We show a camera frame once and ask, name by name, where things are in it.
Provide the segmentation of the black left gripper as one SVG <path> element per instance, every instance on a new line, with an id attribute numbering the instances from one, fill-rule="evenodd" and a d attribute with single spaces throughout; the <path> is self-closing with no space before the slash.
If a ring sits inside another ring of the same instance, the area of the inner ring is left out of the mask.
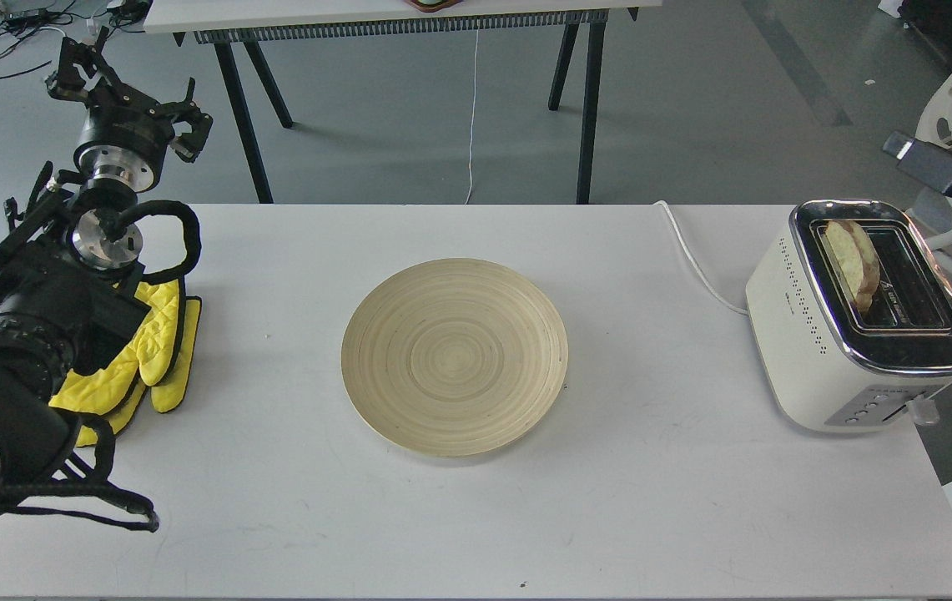
<path id="1" fill-rule="evenodd" d="M 213 117 L 194 100 L 196 80 L 187 80 L 184 98 L 160 103 L 131 85 L 117 83 L 102 50 L 110 34 L 101 27 L 90 44 L 65 37 L 46 93 L 79 102 L 87 117 L 73 154 L 86 181 L 111 179 L 125 186 L 159 185 L 170 147 L 182 161 L 196 161 L 208 141 Z M 176 134 L 175 126 L 189 126 Z"/>

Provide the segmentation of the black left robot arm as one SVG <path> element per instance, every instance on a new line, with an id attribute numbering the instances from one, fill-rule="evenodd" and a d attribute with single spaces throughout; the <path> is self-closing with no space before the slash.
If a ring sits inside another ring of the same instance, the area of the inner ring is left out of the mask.
<path id="1" fill-rule="evenodd" d="M 192 163 L 213 124 L 185 98 L 128 85 L 90 44 L 61 42 L 52 98 L 87 115 L 73 170 L 43 166 L 24 210 L 5 202 L 0 242 L 0 516 L 49 516 L 30 498 L 91 497 L 132 514 L 95 521 L 159 528 L 150 499 L 109 480 L 116 436 L 145 387 L 170 412 L 184 398 L 201 301 L 185 277 L 202 244 L 196 213 L 140 201 L 173 149 Z"/>

